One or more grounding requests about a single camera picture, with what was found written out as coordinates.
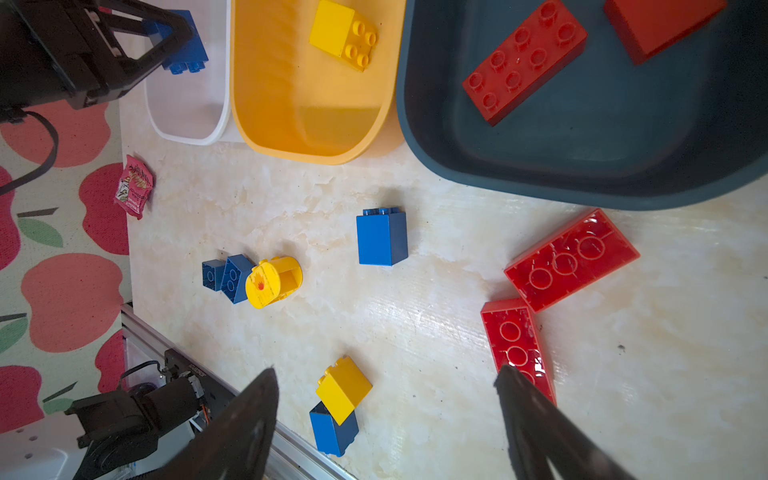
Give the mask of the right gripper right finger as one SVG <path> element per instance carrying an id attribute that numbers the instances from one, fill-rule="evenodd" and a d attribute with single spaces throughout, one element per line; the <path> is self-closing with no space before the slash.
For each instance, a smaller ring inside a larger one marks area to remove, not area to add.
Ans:
<path id="1" fill-rule="evenodd" d="M 494 382 L 518 479 L 631 479 L 516 368 Z"/>

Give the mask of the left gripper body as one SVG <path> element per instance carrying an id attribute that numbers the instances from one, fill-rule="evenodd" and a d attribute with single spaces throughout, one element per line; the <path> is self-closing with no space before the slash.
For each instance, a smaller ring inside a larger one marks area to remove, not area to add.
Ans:
<path id="1" fill-rule="evenodd" d="M 75 109 L 129 90 L 129 58 L 115 37 L 122 1 L 3 1 L 1 121 L 64 100 Z"/>

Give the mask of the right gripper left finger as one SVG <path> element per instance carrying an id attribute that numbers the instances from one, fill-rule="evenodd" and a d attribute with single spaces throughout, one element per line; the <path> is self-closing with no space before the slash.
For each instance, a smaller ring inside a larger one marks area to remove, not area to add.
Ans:
<path id="1" fill-rule="evenodd" d="M 276 428 L 276 371 L 263 370 L 194 440 L 142 479 L 260 479 Z"/>

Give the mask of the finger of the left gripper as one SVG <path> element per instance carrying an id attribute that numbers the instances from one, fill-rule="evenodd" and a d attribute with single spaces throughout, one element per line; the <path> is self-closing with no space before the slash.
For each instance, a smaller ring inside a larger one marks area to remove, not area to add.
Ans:
<path id="1" fill-rule="evenodd" d="M 124 57 L 118 61 L 125 75 L 125 79 L 120 81 L 122 90 L 132 89 L 173 55 L 179 53 L 195 33 L 192 28 L 191 35 L 174 33 L 170 27 L 159 23 L 142 23 L 142 25 L 147 35 L 141 37 L 156 40 L 157 43 L 138 59 Z"/>
<path id="2" fill-rule="evenodd" d="M 153 21 L 170 27 L 174 33 L 192 34 L 191 27 L 181 15 L 142 1 L 102 0 L 98 2 L 98 11 L 103 9 L 111 10 L 111 13 L 104 13 L 103 18 L 106 25 L 116 32 L 146 36 L 142 22 Z"/>

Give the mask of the white plastic container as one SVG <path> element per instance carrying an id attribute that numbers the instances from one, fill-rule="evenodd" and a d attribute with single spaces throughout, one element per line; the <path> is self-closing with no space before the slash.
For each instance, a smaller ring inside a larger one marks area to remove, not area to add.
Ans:
<path id="1" fill-rule="evenodd" d="M 145 81 L 146 103 L 155 131 L 190 145 L 231 141 L 230 1 L 157 1 L 164 9 L 188 10 L 209 60 L 198 73 L 174 75 L 162 68 Z"/>

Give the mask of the dark teal plastic container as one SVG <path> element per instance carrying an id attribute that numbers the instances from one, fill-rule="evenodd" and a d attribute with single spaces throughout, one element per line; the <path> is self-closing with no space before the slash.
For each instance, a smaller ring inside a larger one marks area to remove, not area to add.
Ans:
<path id="1" fill-rule="evenodd" d="M 410 1 L 397 78 L 405 139 L 466 185 L 621 210 L 716 198 L 767 172 L 767 5 L 731 1 L 706 26 L 634 65 L 599 1 L 571 1 L 582 55 L 499 124 L 463 80 L 532 1 Z"/>

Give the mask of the small red lego brick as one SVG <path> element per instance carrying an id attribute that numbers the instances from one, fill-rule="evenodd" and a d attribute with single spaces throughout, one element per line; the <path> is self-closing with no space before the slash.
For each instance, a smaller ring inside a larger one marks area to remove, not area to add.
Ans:
<path id="1" fill-rule="evenodd" d="M 603 11 L 634 65 L 699 30 L 725 0 L 607 0 Z"/>

